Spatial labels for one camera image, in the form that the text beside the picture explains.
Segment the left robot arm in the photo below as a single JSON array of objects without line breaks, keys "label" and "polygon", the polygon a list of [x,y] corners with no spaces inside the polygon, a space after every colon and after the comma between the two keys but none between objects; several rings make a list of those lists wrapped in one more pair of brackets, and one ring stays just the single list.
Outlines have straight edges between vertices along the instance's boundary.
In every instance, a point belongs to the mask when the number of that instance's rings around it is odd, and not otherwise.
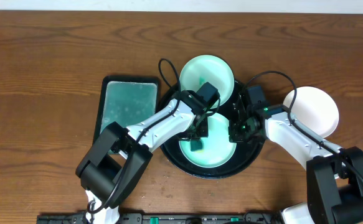
[{"label": "left robot arm", "polygon": [[122,127],[109,124],[76,168],[88,195],[87,223],[116,223],[118,207],[132,193],[153,151],[172,137],[195,129],[219,99],[217,93],[184,90],[152,117]]}]

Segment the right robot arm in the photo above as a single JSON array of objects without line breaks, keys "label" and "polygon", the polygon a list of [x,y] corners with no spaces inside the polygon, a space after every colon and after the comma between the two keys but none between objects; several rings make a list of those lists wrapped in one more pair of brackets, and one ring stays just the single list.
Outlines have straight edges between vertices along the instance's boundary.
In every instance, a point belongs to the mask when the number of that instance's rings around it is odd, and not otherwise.
[{"label": "right robot arm", "polygon": [[283,105],[244,112],[230,123],[230,141],[270,140],[306,171],[307,200],[281,211],[284,223],[363,222],[363,151],[327,141]]}]

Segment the white plate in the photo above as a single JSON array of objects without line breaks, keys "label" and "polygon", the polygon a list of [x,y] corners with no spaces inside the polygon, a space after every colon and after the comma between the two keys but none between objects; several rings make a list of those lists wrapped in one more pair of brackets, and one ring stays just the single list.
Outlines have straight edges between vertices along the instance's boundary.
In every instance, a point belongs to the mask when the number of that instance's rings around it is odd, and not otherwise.
[{"label": "white plate", "polygon": [[291,110],[300,122],[322,138],[331,135],[339,122],[339,110],[335,101],[323,90],[313,86],[297,88],[297,96]]}]

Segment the mint plate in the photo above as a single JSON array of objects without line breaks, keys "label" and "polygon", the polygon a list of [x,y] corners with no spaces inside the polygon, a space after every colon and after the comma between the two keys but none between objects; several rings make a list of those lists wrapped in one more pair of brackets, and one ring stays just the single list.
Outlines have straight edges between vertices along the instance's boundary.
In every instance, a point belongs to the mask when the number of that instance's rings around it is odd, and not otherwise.
[{"label": "mint plate", "polygon": [[201,138],[203,150],[191,152],[190,141],[179,141],[186,159],[203,168],[214,168],[225,164],[234,154],[237,144],[229,141],[229,120],[214,114],[208,119],[209,136]]},{"label": "mint plate", "polygon": [[220,94],[220,106],[231,97],[234,75],[230,66],[213,55],[200,55],[189,60],[180,74],[181,90],[197,92],[205,83],[216,87]]}]

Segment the green yellow sponge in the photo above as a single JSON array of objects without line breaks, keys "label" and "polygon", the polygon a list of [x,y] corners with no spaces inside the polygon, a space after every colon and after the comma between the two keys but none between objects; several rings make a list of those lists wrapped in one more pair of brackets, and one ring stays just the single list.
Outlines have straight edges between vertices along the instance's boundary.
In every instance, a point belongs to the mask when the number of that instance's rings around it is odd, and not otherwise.
[{"label": "green yellow sponge", "polygon": [[193,139],[190,141],[191,152],[203,150],[203,142],[201,139]]}]

